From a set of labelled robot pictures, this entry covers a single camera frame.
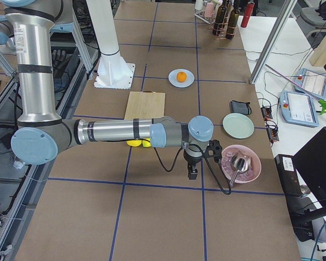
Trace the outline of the light blue plate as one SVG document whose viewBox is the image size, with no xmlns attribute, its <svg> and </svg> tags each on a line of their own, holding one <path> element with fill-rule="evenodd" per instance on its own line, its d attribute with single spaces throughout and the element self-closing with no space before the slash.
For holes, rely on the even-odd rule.
<svg viewBox="0 0 326 261">
<path fill-rule="evenodd" d="M 187 80 L 185 82 L 178 82 L 177 79 L 176 79 L 176 75 L 178 72 L 180 71 L 184 71 L 186 72 L 187 74 Z M 193 75 L 193 73 L 189 70 L 186 70 L 186 69 L 176 69 L 176 70 L 173 70 L 169 73 L 168 75 L 168 80 L 170 81 L 170 83 L 177 87 L 177 88 L 186 88 L 186 87 L 189 87 L 195 80 L 195 77 Z"/>
</svg>

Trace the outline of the orange fruit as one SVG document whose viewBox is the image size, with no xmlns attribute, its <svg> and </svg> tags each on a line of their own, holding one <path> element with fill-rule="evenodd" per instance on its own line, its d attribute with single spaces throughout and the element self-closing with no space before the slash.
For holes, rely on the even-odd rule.
<svg viewBox="0 0 326 261">
<path fill-rule="evenodd" d="M 185 82 L 187 80 L 186 72 L 184 72 L 184 71 L 178 72 L 177 75 L 176 75 L 176 79 L 180 83 Z"/>
</svg>

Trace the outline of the pink bowl with ice cubes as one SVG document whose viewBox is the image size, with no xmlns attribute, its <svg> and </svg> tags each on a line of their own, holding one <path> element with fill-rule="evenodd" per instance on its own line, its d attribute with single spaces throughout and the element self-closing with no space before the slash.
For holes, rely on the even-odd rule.
<svg viewBox="0 0 326 261">
<path fill-rule="evenodd" d="M 243 145 L 230 145 L 222 151 L 221 166 L 225 176 L 231 180 L 236 169 L 231 164 L 231 158 L 236 152 L 241 151 L 243 154 L 251 157 L 249 169 L 244 173 L 239 173 L 234 183 L 249 183 L 256 180 L 261 173 L 261 161 L 257 154 L 250 148 Z"/>
</svg>

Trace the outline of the yellow lemon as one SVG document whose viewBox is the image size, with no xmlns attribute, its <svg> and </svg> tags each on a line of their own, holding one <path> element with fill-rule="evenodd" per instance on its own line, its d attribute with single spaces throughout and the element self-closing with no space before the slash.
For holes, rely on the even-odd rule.
<svg viewBox="0 0 326 261">
<path fill-rule="evenodd" d="M 149 138 L 142 139 L 142 146 L 143 147 L 151 147 L 151 142 Z"/>
<path fill-rule="evenodd" d="M 141 140 L 128 140 L 126 141 L 128 146 L 131 147 L 139 147 L 142 145 L 142 141 Z"/>
</svg>

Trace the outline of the wooden cutting board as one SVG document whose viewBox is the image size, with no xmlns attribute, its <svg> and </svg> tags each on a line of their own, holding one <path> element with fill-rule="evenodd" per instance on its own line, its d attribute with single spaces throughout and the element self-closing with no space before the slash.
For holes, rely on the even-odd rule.
<svg viewBox="0 0 326 261">
<path fill-rule="evenodd" d="M 136 92 L 129 94 L 125 120 L 152 119 L 164 116 L 165 96 L 163 92 Z"/>
</svg>

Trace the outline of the orange black connector board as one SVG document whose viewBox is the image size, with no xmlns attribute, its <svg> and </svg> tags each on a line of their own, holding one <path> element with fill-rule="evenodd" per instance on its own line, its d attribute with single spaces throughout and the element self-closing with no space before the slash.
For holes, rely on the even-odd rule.
<svg viewBox="0 0 326 261">
<path fill-rule="evenodd" d="M 278 125 L 273 121 L 272 109 L 270 106 L 262 106 L 261 113 L 264 118 L 269 142 L 271 143 L 271 145 L 273 145 L 275 142 L 279 141 Z"/>
</svg>

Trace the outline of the black computer box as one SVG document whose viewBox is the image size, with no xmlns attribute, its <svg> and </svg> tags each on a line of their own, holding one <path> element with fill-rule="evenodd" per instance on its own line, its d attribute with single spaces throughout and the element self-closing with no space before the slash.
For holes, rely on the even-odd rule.
<svg viewBox="0 0 326 261">
<path fill-rule="evenodd" d="M 292 156 L 278 154 L 275 157 L 281 187 L 285 195 L 300 197 L 302 191 L 298 181 L 297 170 L 293 164 Z"/>
</svg>

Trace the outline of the near teach pendant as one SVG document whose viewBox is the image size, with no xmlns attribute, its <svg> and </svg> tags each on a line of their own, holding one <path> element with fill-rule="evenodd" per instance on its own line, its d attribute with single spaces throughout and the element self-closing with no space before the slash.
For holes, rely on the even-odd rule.
<svg viewBox="0 0 326 261">
<path fill-rule="evenodd" d="M 293 91 L 283 91 L 280 95 L 280 110 L 287 123 L 318 127 L 316 109 L 310 96 Z"/>
</svg>

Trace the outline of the teach pendant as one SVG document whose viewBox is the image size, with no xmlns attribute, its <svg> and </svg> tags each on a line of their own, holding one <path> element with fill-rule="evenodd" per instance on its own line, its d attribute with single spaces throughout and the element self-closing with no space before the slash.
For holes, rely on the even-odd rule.
<svg viewBox="0 0 326 261">
<path fill-rule="evenodd" d="M 318 127 L 316 109 L 310 96 L 293 91 L 283 91 L 280 95 L 280 110 L 287 123 Z"/>
<path fill-rule="evenodd" d="M 315 72 L 306 68 L 302 68 L 296 76 L 294 82 L 305 91 L 312 93 L 319 99 L 326 97 L 326 73 Z"/>
</svg>

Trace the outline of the left dark wine bottle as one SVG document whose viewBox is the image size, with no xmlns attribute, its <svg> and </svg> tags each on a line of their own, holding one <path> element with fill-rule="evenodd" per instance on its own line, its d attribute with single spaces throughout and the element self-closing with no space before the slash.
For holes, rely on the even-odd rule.
<svg viewBox="0 0 326 261">
<path fill-rule="evenodd" d="M 218 7 L 214 26 L 212 29 L 212 34 L 213 35 L 220 35 L 221 33 L 221 26 L 225 17 L 225 12 L 226 12 L 226 0 L 223 0 L 222 4 Z"/>
</svg>

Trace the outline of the dark wine bottle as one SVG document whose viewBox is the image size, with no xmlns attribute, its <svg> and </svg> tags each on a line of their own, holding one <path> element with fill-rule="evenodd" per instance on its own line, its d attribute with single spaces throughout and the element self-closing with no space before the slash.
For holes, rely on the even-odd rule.
<svg viewBox="0 0 326 261">
<path fill-rule="evenodd" d="M 234 1 L 233 10 L 230 13 L 227 31 L 225 37 L 231 40 L 235 35 L 235 29 L 239 18 L 239 4 L 240 1 Z"/>
<path fill-rule="evenodd" d="M 226 0 L 223 0 L 222 4 L 218 7 L 214 26 L 212 29 L 212 34 L 213 35 L 220 35 L 221 33 L 221 26 L 225 17 L 225 12 L 226 12 Z"/>
</svg>

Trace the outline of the right dark wine bottle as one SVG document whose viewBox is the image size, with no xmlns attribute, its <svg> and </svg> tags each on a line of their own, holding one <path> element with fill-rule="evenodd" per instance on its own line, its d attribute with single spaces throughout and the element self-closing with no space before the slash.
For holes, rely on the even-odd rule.
<svg viewBox="0 0 326 261">
<path fill-rule="evenodd" d="M 225 37 L 231 40 L 235 35 L 235 29 L 239 18 L 239 4 L 240 1 L 234 1 L 233 10 L 230 13 L 227 31 Z"/>
</svg>

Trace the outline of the pink cup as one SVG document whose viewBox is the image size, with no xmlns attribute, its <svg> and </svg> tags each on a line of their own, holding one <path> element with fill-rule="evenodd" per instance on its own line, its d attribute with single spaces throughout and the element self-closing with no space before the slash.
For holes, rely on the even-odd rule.
<svg viewBox="0 0 326 261">
<path fill-rule="evenodd" d="M 208 2 L 205 6 L 204 17 L 212 18 L 213 14 L 214 14 L 214 4 L 211 2 Z"/>
</svg>

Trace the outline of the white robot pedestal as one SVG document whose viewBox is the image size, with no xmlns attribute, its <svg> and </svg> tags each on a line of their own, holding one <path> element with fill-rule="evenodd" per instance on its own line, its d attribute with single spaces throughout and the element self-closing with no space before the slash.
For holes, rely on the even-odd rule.
<svg viewBox="0 0 326 261">
<path fill-rule="evenodd" d="M 120 54 L 110 1 L 90 0 L 87 7 L 101 53 L 95 87 L 130 89 L 135 64 L 126 63 Z"/>
</svg>

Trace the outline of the aluminium frame post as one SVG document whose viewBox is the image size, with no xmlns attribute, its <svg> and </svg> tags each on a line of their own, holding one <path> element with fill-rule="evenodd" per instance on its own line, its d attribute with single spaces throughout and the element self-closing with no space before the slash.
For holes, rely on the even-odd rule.
<svg viewBox="0 0 326 261">
<path fill-rule="evenodd" d="M 286 0 L 284 2 L 284 5 L 279 13 L 279 16 L 277 17 L 274 26 L 267 38 L 267 41 L 262 49 L 262 52 L 259 56 L 259 59 L 255 65 L 255 68 L 251 74 L 251 77 L 249 79 L 250 84 L 255 84 L 256 81 L 259 78 L 259 75 L 262 71 L 262 69 L 265 67 L 266 61 L 269 58 L 269 55 L 280 36 L 283 28 L 285 27 L 287 19 L 290 17 L 290 14 L 293 11 L 294 6 L 296 5 L 297 0 Z"/>
</svg>

